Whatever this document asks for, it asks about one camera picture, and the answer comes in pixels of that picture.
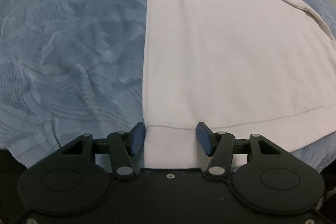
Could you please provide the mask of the blue patterned bedspread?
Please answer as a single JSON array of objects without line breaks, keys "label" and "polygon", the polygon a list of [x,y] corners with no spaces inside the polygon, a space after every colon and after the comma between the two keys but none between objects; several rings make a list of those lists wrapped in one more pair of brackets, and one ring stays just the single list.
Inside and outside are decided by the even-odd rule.
[{"label": "blue patterned bedspread", "polygon": [[[147,0],[1,0],[1,146],[30,167],[83,133],[145,123],[146,13]],[[335,132],[290,153],[323,170]]]}]

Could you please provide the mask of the white Nevada sweatshirt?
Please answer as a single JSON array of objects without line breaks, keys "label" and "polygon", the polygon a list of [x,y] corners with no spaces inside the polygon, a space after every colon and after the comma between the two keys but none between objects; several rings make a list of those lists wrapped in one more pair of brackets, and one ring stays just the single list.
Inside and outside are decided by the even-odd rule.
[{"label": "white Nevada sweatshirt", "polygon": [[335,132],[335,38],[303,0],[147,0],[147,168],[205,162],[199,122],[292,152]]}]

